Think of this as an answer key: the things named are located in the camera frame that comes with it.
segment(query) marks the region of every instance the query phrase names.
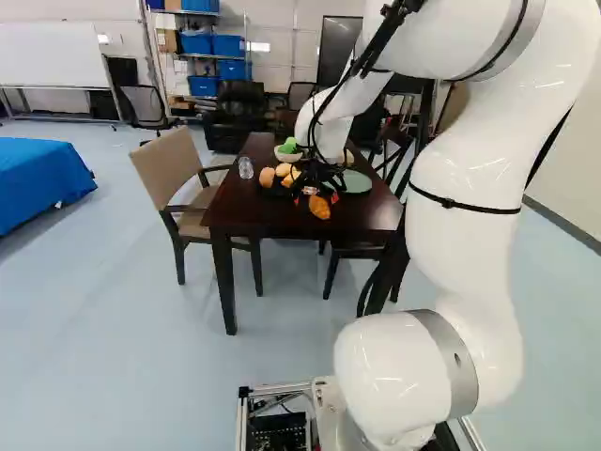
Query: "green vegetable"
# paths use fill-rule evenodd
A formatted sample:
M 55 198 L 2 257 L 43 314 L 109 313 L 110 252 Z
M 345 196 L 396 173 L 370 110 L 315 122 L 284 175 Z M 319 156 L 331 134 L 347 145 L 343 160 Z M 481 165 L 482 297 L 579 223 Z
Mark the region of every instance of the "green vegetable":
M 300 151 L 297 150 L 297 140 L 294 137 L 289 137 L 288 139 L 285 140 L 285 143 L 283 143 L 280 146 L 280 153 L 285 153 L 287 155 L 291 155 L 293 153 L 299 153 Z

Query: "clear plastic cup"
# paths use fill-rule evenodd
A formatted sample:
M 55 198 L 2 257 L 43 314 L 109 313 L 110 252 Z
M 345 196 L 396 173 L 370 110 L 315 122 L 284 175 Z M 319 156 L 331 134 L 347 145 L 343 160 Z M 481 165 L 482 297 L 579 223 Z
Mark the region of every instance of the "clear plastic cup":
M 252 179 L 254 176 L 253 162 L 248 157 L 240 157 L 238 160 L 238 171 L 241 179 Z

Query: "white bowl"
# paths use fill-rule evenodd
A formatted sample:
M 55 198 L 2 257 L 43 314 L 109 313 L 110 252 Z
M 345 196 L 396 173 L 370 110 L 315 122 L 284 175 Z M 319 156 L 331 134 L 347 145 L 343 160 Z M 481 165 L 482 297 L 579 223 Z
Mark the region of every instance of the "white bowl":
M 276 146 L 273 149 L 273 153 L 275 154 L 275 158 L 278 159 L 279 162 L 282 163 L 296 163 L 298 160 L 302 158 L 303 153 L 280 153 L 280 146 Z

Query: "green plate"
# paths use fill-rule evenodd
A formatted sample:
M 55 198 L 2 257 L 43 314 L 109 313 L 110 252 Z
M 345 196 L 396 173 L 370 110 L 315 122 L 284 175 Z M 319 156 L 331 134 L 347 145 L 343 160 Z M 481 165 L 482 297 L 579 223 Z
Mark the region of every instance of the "green plate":
M 345 184 L 347 185 L 347 194 L 362 194 L 368 193 L 372 189 L 372 180 L 361 172 L 347 169 L 342 174 Z M 334 189 L 329 182 L 324 183 Z

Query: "wall baseboard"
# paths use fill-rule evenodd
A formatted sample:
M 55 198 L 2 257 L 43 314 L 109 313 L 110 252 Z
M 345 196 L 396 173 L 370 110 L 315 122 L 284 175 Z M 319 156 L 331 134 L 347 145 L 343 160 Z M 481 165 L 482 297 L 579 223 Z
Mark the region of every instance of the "wall baseboard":
M 578 241 L 580 241 L 582 244 L 587 246 L 589 249 L 591 249 L 597 255 L 601 256 L 601 241 L 598 241 L 595 237 L 589 235 L 584 230 L 576 227 L 575 225 L 570 223 L 567 219 L 562 218 L 562 216 L 557 214 L 555 211 L 548 209 L 543 204 L 535 201 L 534 199 L 532 199 L 531 197 L 528 197 L 527 195 L 524 196 L 524 204 L 526 204 L 528 207 L 530 207 L 531 209 L 536 211 L 538 214 L 540 214 L 544 218 L 548 219 L 551 223 L 553 223 L 555 226 L 559 227 L 561 230 L 563 230 L 568 235 L 570 235 L 570 236 L 574 237 L 575 239 L 577 239 Z

